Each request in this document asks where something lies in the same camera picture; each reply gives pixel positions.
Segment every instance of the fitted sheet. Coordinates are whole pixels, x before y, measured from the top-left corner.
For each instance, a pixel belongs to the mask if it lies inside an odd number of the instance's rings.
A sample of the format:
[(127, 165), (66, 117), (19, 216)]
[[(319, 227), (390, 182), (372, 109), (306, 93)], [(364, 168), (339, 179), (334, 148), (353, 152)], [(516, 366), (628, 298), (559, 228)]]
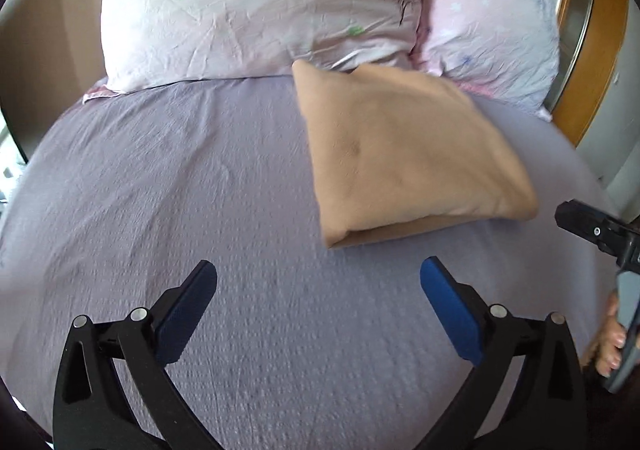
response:
[[(0, 223), (8, 388), (50, 430), (72, 318), (121, 319), (202, 258), (218, 292), (168, 372), (228, 449), (413, 448), (470, 370), (420, 290), (431, 255), (487, 303), (561, 311), (581, 350), (614, 262), (553, 215), (571, 198), (607, 209), (604, 193), (553, 124), (476, 101), (521, 156), (538, 217), (330, 251), (291, 78), (182, 82), (71, 107)], [(124, 387), (141, 412), (126, 375)]]

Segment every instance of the tan cushion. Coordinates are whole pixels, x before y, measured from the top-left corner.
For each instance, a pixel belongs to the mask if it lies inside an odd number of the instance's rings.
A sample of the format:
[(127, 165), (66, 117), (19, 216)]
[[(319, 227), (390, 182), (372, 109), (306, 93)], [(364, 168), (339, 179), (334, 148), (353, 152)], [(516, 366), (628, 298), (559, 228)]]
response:
[(449, 81), (369, 64), (326, 72), (303, 61), (293, 75), (328, 247), (535, 216), (520, 159)]

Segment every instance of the pillow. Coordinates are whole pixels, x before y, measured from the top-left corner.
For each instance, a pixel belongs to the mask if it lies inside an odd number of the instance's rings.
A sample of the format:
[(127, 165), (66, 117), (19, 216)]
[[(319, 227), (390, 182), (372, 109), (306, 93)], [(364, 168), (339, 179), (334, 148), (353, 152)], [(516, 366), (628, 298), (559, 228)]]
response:
[(548, 0), (422, 3), (416, 68), (549, 117), (542, 103), (558, 73), (559, 33)]
[(420, 0), (103, 0), (107, 88), (290, 74), (297, 58), (410, 67), (420, 11)]
[(450, 81), (361, 65), (293, 65), (327, 247), (478, 219), (535, 217), (538, 199), (500, 131)]

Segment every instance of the blue gripper pad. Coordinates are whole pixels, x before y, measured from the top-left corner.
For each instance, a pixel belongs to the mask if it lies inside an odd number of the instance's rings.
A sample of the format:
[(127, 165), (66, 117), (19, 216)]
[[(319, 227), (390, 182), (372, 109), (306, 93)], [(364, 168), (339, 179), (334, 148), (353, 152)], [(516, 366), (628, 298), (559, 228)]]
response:
[(156, 331), (156, 361), (167, 366), (180, 359), (204, 311), (216, 293), (218, 275), (207, 260), (201, 260), (180, 287), (166, 290), (151, 308), (159, 322)]
[(474, 364), (482, 362), (482, 331), (456, 291), (458, 283), (438, 260), (431, 256), (420, 268), (420, 284), (458, 356)]

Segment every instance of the human hand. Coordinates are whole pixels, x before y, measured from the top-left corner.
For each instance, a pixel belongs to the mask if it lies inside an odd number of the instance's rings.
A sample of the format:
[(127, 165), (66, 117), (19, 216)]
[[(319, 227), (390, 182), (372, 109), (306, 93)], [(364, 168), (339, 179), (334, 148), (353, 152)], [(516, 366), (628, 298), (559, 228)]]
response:
[[(622, 361), (620, 349), (625, 346), (626, 342), (625, 328), (618, 323), (617, 318), (619, 306), (618, 294), (613, 292), (607, 300), (604, 322), (580, 362), (582, 367), (586, 367), (591, 360), (595, 359), (596, 370), (605, 378), (608, 378), (613, 370), (620, 367)], [(640, 348), (640, 336), (636, 340), (636, 346)]]

